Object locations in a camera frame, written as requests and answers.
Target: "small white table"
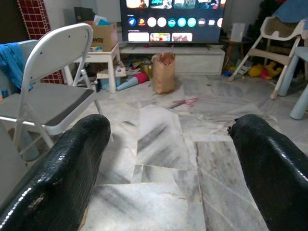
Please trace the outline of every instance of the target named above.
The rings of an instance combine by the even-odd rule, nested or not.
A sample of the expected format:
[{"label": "small white table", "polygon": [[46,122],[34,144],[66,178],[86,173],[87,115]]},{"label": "small white table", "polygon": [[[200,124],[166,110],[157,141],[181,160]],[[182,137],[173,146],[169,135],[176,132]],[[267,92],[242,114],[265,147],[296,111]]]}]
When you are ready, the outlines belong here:
[{"label": "small white table", "polygon": [[[89,52],[87,55],[86,63],[108,63],[108,75],[109,75],[109,92],[112,94],[116,93],[116,79],[113,61],[121,61],[119,44],[117,43],[111,52]],[[80,63],[81,58],[75,60],[75,63]],[[64,68],[64,74],[69,84],[73,81],[70,70],[67,67]]]}]

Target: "blue plastic chair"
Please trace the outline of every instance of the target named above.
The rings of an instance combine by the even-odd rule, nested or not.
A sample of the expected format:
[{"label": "blue plastic chair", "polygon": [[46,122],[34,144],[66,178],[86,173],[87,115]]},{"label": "blue plastic chair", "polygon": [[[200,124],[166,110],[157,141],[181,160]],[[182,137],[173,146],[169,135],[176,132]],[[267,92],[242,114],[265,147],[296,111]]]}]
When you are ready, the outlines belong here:
[{"label": "blue plastic chair", "polygon": [[[287,95],[287,91],[291,84],[299,58],[302,58],[303,60],[308,62],[308,47],[297,47],[294,57],[290,62],[289,68],[287,69],[281,88],[279,90],[280,96]],[[290,117],[292,117],[293,119],[302,119],[307,108],[308,108],[308,86],[306,87],[303,94],[300,96],[299,100],[294,106],[292,112],[290,113]]]}]

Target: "marble floor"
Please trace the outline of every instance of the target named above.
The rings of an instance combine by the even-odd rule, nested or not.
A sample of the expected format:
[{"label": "marble floor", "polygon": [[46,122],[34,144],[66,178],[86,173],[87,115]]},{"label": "marble floor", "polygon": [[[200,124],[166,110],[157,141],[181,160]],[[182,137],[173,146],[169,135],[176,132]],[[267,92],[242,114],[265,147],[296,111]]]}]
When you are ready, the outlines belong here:
[{"label": "marble floor", "polygon": [[[266,231],[227,127],[257,114],[308,154],[308,115],[289,117],[299,93],[269,99],[262,79],[178,76],[156,95],[150,82],[100,92],[114,137],[103,153],[83,231]],[[198,98],[192,105],[175,101]],[[97,113],[91,105],[81,116]]]}]

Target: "tv screen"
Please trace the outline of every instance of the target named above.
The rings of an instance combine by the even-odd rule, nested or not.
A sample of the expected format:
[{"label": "tv screen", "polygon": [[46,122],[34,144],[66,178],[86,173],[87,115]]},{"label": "tv screen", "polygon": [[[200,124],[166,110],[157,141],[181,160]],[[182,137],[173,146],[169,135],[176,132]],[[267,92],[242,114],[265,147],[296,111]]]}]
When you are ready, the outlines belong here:
[{"label": "tv screen", "polygon": [[120,0],[123,40],[216,43],[226,0]]}]

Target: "red brick wall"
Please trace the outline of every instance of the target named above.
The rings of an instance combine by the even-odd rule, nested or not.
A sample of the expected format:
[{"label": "red brick wall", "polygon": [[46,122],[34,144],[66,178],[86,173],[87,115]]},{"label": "red brick wall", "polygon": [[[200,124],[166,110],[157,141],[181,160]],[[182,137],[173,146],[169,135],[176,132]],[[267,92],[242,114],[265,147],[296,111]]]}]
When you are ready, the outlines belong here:
[{"label": "red brick wall", "polygon": [[[44,0],[17,0],[30,39],[40,39],[51,30]],[[63,84],[61,71],[43,79],[48,83]]]}]

